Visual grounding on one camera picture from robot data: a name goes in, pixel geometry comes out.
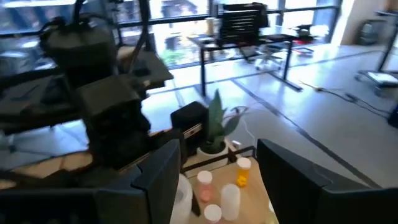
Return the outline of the black mesh office chair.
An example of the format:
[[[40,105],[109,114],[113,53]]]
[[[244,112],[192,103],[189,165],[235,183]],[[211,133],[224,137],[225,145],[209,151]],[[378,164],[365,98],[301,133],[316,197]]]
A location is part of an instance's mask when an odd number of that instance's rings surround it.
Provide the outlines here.
[[[281,58],[273,56],[266,41],[260,37],[260,29],[269,27],[267,5],[260,2],[242,4],[224,4],[222,13],[219,15],[220,28],[216,38],[219,47],[233,44],[244,59],[249,62],[249,56],[243,51],[245,47],[263,46],[258,52],[263,58],[256,60],[256,67],[271,61],[281,65]]]

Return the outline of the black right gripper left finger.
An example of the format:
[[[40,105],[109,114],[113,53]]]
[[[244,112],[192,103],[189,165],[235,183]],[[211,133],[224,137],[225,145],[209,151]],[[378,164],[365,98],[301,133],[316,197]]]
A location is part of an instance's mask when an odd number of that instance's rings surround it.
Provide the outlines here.
[[[169,224],[180,174],[173,139],[100,188],[0,191],[0,224]]]

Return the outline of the grey bin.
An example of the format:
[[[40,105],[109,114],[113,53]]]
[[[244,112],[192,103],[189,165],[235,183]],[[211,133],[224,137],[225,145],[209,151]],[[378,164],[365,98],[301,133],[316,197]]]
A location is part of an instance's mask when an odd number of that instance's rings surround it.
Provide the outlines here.
[[[387,22],[382,19],[367,19],[361,23],[355,38],[357,45],[374,45],[379,42]]]

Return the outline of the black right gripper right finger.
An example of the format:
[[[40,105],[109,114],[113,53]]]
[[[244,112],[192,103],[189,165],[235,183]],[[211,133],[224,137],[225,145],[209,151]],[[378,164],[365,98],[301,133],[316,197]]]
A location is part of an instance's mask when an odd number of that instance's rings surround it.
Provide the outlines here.
[[[256,159],[280,224],[398,224],[398,188],[371,189],[267,139]]]

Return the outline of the green plant white pot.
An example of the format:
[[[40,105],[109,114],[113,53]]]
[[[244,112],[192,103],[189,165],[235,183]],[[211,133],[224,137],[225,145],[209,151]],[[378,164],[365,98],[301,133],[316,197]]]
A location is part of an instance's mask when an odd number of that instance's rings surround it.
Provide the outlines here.
[[[219,90],[215,91],[214,98],[208,106],[208,128],[206,141],[197,149],[199,160],[208,161],[229,153],[226,136],[230,135],[237,127],[241,118],[247,113],[247,106],[236,106],[233,113],[225,115],[227,108],[223,108]]]

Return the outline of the large glass window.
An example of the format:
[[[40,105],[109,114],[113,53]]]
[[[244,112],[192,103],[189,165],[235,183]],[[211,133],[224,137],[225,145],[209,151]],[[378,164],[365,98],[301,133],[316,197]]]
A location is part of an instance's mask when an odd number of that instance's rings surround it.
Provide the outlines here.
[[[0,0],[0,45],[4,51],[30,54],[33,65],[49,65],[39,48],[36,32],[56,17],[73,19],[76,0]],[[329,42],[341,0],[83,0],[80,11],[108,17],[119,24],[116,42],[136,45],[142,32],[141,15],[149,13],[151,48],[169,67],[186,67],[200,61],[200,49],[189,40],[205,34],[208,20],[222,5],[266,5],[271,27],[292,28],[312,24],[321,40]]]

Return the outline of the grey desk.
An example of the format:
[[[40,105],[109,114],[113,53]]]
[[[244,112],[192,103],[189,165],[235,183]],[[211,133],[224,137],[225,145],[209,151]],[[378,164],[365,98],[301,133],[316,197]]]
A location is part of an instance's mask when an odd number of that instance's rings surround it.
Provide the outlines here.
[[[135,74],[126,75],[125,79],[130,84],[135,85],[138,82],[148,81],[150,84],[147,85],[145,89],[150,90],[164,87],[167,80],[174,78],[156,53],[142,51],[139,53],[138,59],[145,61],[150,74],[141,77]],[[46,126],[55,126],[56,124],[80,119],[78,109],[72,103],[71,99],[69,99],[65,77],[56,68],[34,70],[11,77],[0,78],[0,93],[10,93],[12,87],[21,84],[30,84],[48,77],[50,77],[51,80],[42,94],[41,103],[44,105],[43,111],[29,112],[27,114],[0,112],[0,129],[2,129],[6,135],[39,129]]]

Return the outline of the salmon pill bottle white cap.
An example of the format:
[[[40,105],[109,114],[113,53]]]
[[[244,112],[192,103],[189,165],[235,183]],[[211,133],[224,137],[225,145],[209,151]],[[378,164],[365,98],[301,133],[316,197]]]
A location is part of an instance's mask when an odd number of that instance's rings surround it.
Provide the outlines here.
[[[199,198],[203,202],[208,202],[211,199],[211,183],[213,180],[212,173],[207,170],[200,171],[197,175],[199,185]]]

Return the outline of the translucent white pill bottle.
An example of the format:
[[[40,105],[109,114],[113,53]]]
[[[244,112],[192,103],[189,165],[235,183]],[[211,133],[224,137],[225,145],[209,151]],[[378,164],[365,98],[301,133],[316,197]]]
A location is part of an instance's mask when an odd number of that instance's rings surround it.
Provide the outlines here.
[[[234,221],[239,217],[241,202],[240,188],[234,184],[226,184],[221,189],[221,212],[227,221]]]

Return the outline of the black frame table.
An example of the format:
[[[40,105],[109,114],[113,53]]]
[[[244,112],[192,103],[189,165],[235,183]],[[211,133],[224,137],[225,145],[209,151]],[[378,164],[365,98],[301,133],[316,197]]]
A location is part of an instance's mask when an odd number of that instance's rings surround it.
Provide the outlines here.
[[[377,10],[375,13],[378,16],[389,16],[394,18],[394,30],[393,34],[388,40],[386,50],[379,62],[376,70],[358,70],[358,74],[354,77],[355,80],[360,81],[362,77],[367,77],[373,83],[377,91],[383,88],[398,88],[398,78],[394,75],[398,75],[398,70],[383,70],[384,65],[387,62],[387,58],[392,51],[392,47],[397,38],[398,34],[398,9],[382,9]]]

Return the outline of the pink pill bottle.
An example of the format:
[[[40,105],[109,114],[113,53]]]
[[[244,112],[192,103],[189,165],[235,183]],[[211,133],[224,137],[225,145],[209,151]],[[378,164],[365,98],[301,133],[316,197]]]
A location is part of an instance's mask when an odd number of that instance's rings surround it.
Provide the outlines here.
[[[222,217],[221,208],[218,205],[207,205],[203,211],[207,224],[217,224]]]

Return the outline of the black frame office desk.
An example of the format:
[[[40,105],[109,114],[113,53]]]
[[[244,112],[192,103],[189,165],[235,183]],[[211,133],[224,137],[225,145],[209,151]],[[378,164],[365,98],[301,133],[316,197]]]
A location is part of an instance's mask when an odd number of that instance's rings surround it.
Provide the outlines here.
[[[290,67],[290,58],[292,56],[292,49],[294,40],[298,40],[299,35],[296,31],[281,26],[266,27],[259,29],[259,40],[253,45],[271,44],[279,42],[287,42],[287,56],[283,68],[282,76],[273,75],[285,85],[288,85],[295,91],[302,91],[302,87],[288,80],[288,72]],[[226,49],[237,49],[240,47],[249,47],[251,44],[223,44],[218,45],[216,37],[206,34],[194,34],[188,36],[188,40],[192,41],[199,48],[200,58],[200,86],[197,87],[201,96],[206,97],[206,70],[205,70],[205,52],[213,52]]]

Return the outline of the orange pill bottle white cap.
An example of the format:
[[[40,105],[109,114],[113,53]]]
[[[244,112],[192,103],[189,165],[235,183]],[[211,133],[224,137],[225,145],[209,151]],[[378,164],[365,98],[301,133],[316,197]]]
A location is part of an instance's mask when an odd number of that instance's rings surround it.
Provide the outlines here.
[[[236,184],[238,187],[245,187],[248,183],[251,161],[247,157],[240,157],[236,161],[236,164],[238,166]]]

